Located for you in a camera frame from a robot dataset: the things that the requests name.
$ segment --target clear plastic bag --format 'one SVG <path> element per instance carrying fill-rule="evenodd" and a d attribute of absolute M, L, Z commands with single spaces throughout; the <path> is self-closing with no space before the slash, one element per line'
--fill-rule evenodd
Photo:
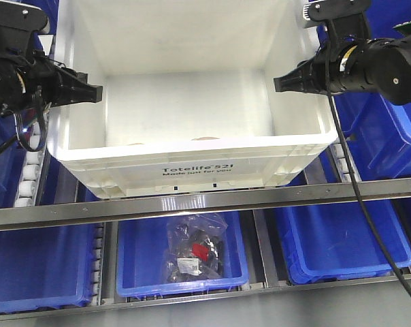
<path fill-rule="evenodd" d="M 217 213 L 172 219 L 167 224 L 169 249 L 164 257 L 163 282 L 222 278 L 222 235 L 226 229 L 225 220 Z"/>

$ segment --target cable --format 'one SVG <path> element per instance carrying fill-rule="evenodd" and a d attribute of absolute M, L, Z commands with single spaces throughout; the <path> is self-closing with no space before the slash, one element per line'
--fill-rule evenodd
<path fill-rule="evenodd" d="M 405 280 L 404 276 L 401 274 L 400 269 L 396 266 L 395 261 L 391 257 L 391 254 L 389 253 L 389 250 L 387 249 L 386 245 L 384 244 L 383 240 L 381 239 L 381 236 L 375 226 L 374 220 L 372 219 L 365 202 L 363 201 L 363 197 L 361 196 L 361 192 L 357 183 L 357 180 L 354 175 L 354 170 L 352 168 L 352 163 L 350 161 L 350 155 L 348 148 L 346 146 L 346 139 L 344 137 L 342 128 L 340 127 L 340 122 L 339 118 L 337 115 L 337 112 L 335 111 L 335 104 L 333 102 L 333 96 L 331 94 L 331 85 L 330 85 L 330 75 L 329 75 L 329 59 L 331 57 L 331 42 L 327 42 L 327 57 L 325 60 L 325 83 L 327 86 L 327 96 L 328 96 L 328 102 L 329 102 L 329 107 L 331 109 L 331 113 L 333 115 L 333 120 L 335 124 L 335 128 L 337 130 L 337 134 L 339 136 L 340 144 L 342 145 L 343 148 L 343 154 L 344 154 L 344 159 L 346 161 L 346 165 L 348 166 L 349 170 L 349 176 L 350 180 L 352 182 L 352 188 L 354 189 L 355 196 L 357 197 L 357 201 L 360 204 L 361 210 L 363 211 L 363 214 L 366 218 L 367 224 L 370 227 L 370 230 L 372 231 L 373 235 L 375 236 L 376 242 L 380 246 L 381 252 L 384 254 L 384 257 L 387 259 L 387 262 L 390 264 L 391 268 L 393 269 L 393 272 L 395 273 L 397 279 L 399 282 L 402 284 L 404 287 L 405 291 L 407 291 L 408 295 L 411 297 L 411 286 L 410 284 Z"/>
<path fill-rule="evenodd" d="M 48 105 L 46 106 L 46 109 L 44 110 L 44 112 L 47 112 L 48 109 L 49 109 L 49 107 L 50 107 L 50 104 L 48 104 Z M 39 117 L 37 117 L 37 116 L 36 116 L 35 118 L 33 118 L 29 123 L 27 123 L 27 125 L 23 126 L 23 129 L 27 129 L 27 128 L 29 128 L 30 126 L 32 126 L 34 123 L 36 123 L 36 121 L 38 121 L 38 118 L 39 118 Z M 44 142 L 44 144 L 45 144 L 45 139 L 46 139 L 46 132 L 44 133 L 44 135 L 41 134 L 40 140 L 43 140 L 43 142 Z M 17 136 L 17 134 L 14 134 L 10 139 L 8 139 L 8 140 L 6 140 L 5 142 L 1 143 L 1 144 L 0 144 L 0 154 L 2 154 L 4 151 L 6 151 L 6 149 L 7 149 L 9 146 L 13 145 L 13 143 L 15 143 L 15 141 L 17 141 L 17 140 L 19 140 L 19 139 L 18 139 L 18 136 Z"/>

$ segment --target red tag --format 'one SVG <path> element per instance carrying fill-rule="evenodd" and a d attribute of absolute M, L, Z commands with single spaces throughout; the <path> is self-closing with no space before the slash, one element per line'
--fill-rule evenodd
<path fill-rule="evenodd" d="M 201 259 L 203 261 L 207 261 L 208 248 L 204 247 L 203 245 L 193 243 L 193 245 L 192 245 L 192 254 L 195 257 L 198 257 L 199 259 Z"/>

